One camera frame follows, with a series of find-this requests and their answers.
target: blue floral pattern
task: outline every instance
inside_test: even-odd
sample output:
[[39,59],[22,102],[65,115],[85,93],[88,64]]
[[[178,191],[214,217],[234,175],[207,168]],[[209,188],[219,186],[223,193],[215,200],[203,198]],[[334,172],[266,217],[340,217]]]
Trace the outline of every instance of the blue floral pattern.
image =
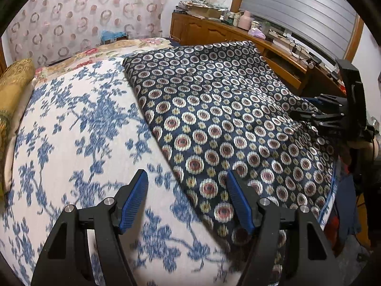
[[[195,214],[136,105],[122,61],[97,62],[35,89],[16,141],[0,252],[30,285],[62,208],[96,205],[144,169],[147,199],[121,236],[138,285],[235,285],[240,254],[228,258]],[[104,285],[93,231],[88,236],[95,280]]]

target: wooden window frame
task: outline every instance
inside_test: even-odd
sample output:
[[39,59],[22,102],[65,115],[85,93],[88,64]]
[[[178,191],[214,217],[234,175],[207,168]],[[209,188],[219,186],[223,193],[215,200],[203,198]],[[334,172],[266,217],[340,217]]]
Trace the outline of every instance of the wooden window frame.
[[[230,10],[234,13],[239,12],[241,3],[242,3],[242,0],[233,0]],[[363,20],[360,18],[359,15],[356,15],[356,20],[353,26],[352,36],[351,36],[351,39],[349,40],[348,47],[344,53],[343,59],[347,59],[350,62],[353,61],[357,48],[359,47],[363,28],[364,28]]]

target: pink curtain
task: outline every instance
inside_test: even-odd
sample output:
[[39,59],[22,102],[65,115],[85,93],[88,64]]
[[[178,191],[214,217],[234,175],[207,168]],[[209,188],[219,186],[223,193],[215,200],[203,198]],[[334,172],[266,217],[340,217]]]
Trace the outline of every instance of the pink curtain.
[[29,0],[7,29],[14,60],[43,66],[100,43],[102,30],[160,37],[166,0]]

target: window blind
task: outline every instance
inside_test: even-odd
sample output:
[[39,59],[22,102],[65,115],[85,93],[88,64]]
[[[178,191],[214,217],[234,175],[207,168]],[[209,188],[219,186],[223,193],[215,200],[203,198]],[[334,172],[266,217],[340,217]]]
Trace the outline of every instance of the window blind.
[[343,58],[356,12],[346,0],[242,0],[241,10],[305,38],[331,58]]

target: patterned fabric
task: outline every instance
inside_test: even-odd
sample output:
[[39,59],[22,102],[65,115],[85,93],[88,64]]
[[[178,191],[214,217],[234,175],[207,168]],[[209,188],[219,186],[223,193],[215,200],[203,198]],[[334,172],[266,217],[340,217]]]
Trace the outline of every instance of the patterned fabric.
[[11,120],[35,68],[30,59],[12,64],[0,78],[0,200],[3,197],[5,148]]
[[[62,208],[96,205],[144,169],[147,199],[121,237],[138,285],[236,285],[239,258],[228,259],[195,215],[140,113],[122,62],[99,61],[35,89],[20,123],[13,188],[0,210],[0,252],[29,285]],[[104,285],[92,231],[89,236],[94,276]]]
[[251,42],[135,54],[124,65],[187,197],[228,244],[250,240],[226,190],[229,169],[261,197],[291,209],[308,205],[319,218],[335,151],[314,127],[288,116],[317,109],[277,80]]
[[67,72],[98,61],[107,60],[108,58],[126,57],[133,52],[145,52],[169,47],[172,47],[170,41],[164,38],[117,41],[81,52],[53,66],[38,68],[36,70],[36,77],[39,80],[39,84],[43,84],[58,76],[65,75]]
[[162,34],[167,0],[28,0],[6,32],[14,61],[31,58],[36,67],[96,47],[103,30],[129,38]]

